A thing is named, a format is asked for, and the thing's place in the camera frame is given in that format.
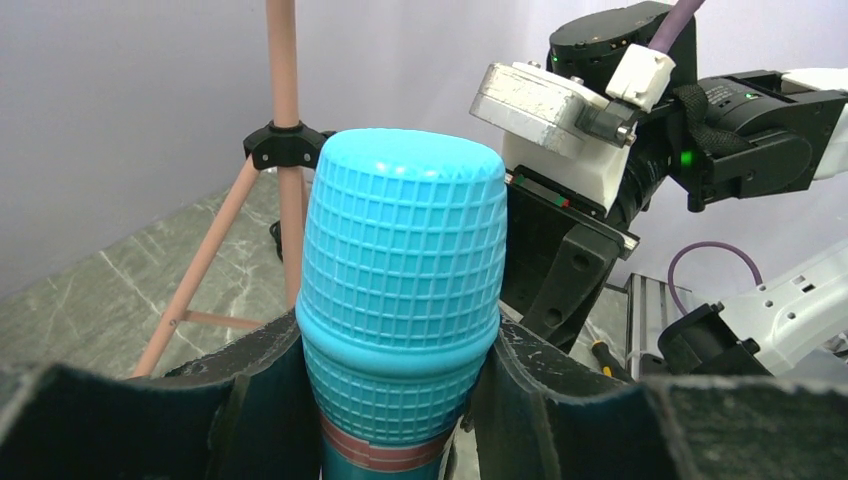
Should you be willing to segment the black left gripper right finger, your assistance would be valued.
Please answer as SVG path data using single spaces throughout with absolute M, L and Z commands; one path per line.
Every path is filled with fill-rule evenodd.
M 847 389 L 773 377 L 628 384 L 503 320 L 470 413 L 484 479 L 843 479 Z

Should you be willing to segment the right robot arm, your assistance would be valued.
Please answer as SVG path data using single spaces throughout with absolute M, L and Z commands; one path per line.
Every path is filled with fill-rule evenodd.
M 550 36 L 544 66 L 493 64 L 473 102 L 504 133 L 501 298 L 564 351 L 664 180 L 700 212 L 847 168 L 847 95 L 827 84 L 837 71 L 700 78 L 696 9 L 643 1 L 573 20 Z

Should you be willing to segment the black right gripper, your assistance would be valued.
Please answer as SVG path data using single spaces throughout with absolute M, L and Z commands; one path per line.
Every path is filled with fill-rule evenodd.
M 552 180 L 508 171 L 506 263 L 500 300 L 522 325 L 568 354 L 619 259 L 639 238 L 612 226 Z

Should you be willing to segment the pink music stand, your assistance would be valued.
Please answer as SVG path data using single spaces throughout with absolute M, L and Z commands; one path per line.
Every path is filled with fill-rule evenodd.
M 154 373 L 183 324 L 243 332 L 265 326 L 265 321 L 252 319 L 251 307 L 229 314 L 192 307 L 210 268 L 225 251 L 230 232 L 245 228 L 249 214 L 257 212 L 263 222 L 276 222 L 279 227 L 282 251 L 275 262 L 281 268 L 282 284 L 276 305 L 293 306 L 301 288 L 309 196 L 305 173 L 315 169 L 330 134 L 307 126 L 300 115 L 295 2 L 268 1 L 265 10 L 272 118 L 244 139 L 245 161 L 138 360 L 132 373 L 135 378 Z

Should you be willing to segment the blue cylindrical tube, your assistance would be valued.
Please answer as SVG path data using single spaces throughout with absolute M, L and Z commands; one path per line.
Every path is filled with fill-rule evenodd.
M 295 314 L 325 479 L 441 479 L 501 323 L 505 166 L 418 130 L 323 146 Z

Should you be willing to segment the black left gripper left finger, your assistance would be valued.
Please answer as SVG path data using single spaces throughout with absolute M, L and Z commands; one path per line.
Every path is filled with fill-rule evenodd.
M 315 479 L 320 454 L 293 313 L 157 378 L 1 368 L 5 479 Z

